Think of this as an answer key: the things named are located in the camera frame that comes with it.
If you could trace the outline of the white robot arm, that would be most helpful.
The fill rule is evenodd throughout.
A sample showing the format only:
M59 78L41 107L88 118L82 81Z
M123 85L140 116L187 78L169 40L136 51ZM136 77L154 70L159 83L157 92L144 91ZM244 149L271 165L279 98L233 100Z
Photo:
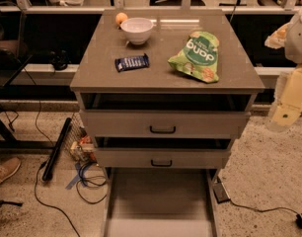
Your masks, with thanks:
M291 20L279 27L264 42L273 49L284 48L285 58L295 67L279 74L274 90L274 101L268 112L267 128L283 132L302 114L302 6Z

